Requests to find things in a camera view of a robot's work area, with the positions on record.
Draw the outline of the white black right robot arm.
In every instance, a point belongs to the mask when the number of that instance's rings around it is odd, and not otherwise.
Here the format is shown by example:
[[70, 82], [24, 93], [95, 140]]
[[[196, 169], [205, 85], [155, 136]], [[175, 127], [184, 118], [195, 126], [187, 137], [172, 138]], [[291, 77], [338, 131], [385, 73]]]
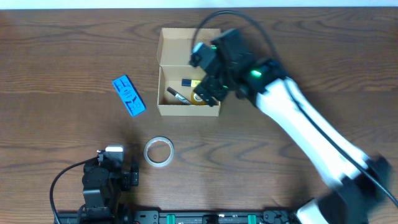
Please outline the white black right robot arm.
[[190, 64], [205, 77], [195, 93], [208, 105], [235, 91], [272, 118], [301, 148], [330, 192], [294, 211], [298, 223], [367, 223], [368, 214], [391, 197], [390, 165], [371, 159], [346, 140], [303, 96], [278, 61], [258, 60], [236, 29], [210, 45], [192, 42]]

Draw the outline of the brown cardboard box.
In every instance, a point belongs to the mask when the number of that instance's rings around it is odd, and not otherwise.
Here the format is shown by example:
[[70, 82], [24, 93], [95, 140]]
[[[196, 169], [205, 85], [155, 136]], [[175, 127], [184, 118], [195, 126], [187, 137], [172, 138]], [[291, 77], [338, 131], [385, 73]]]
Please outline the brown cardboard box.
[[194, 88], [181, 86], [182, 79], [202, 80], [205, 76], [202, 69], [188, 64], [194, 33], [193, 28], [163, 28], [160, 31], [157, 107], [162, 116], [218, 116], [220, 113], [220, 102], [212, 107], [185, 105], [167, 91], [171, 87], [191, 102]]

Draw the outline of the white black-capped marker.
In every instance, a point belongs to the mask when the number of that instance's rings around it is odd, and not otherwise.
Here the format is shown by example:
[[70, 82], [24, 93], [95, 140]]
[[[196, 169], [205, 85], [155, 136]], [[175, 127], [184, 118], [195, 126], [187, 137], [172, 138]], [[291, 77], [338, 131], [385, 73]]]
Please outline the white black-capped marker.
[[185, 105], [192, 105], [192, 103], [186, 99], [183, 95], [181, 95], [179, 92], [175, 91], [173, 88], [168, 87], [167, 91], [172, 94], [174, 97], [176, 97], [176, 99], [178, 99], [179, 101], [181, 101], [182, 103], [184, 103]]

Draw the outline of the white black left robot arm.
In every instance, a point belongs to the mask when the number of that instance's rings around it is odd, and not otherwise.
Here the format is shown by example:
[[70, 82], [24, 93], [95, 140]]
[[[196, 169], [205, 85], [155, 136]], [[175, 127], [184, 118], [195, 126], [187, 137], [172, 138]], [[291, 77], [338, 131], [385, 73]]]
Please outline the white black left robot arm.
[[133, 159], [123, 169], [124, 153], [98, 151], [83, 168], [85, 204], [78, 211], [78, 223], [133, 223], [130, 208], [120, 203], [121, 193], [139, 184], [139, 164]]

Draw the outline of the large clear tape roll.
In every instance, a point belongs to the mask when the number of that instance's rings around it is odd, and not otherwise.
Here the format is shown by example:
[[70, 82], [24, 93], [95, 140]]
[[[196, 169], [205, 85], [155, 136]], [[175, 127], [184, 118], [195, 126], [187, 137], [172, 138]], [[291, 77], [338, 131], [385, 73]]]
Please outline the large clear tape roll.
[[169, 165], [174, 157], [174, 144], [163, 136], [150, 139], [144, 148], [144, 159], [156, 168]]

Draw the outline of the yellow highlighter blue cap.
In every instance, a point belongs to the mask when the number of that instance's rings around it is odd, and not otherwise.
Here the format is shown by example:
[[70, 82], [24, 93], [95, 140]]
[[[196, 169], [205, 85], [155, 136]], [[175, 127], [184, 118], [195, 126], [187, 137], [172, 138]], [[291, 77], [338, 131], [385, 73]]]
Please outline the yellow highlighter blue cap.
[[195, 88], [201, 83], [201, 80], [192, 80], [192, 79], [182, 79], [181, 86], [187, 86], [191, 88]]

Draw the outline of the blue whiteboard duster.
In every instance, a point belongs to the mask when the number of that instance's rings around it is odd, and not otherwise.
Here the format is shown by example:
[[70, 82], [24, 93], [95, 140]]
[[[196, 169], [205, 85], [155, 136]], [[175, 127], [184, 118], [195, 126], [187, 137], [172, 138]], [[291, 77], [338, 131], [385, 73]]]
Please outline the blue whiteboard duster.
[[146, 110], [146, 106], [141, 96], [127, 75], [123, 75], [113, 80], [112, 84], [132, 117], [137, 116]]

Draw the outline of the small yellow tape roll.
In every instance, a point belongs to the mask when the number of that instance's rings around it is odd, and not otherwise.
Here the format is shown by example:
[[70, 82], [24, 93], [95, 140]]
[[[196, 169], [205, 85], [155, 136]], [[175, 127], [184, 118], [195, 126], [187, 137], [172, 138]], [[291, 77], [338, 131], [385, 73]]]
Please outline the small yellow tape roll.
[[201, 99], [195, 92], [192, 92], [191, 94], [191, 102], [193, 105], [197, 106], [206, 105], [206, 102]]

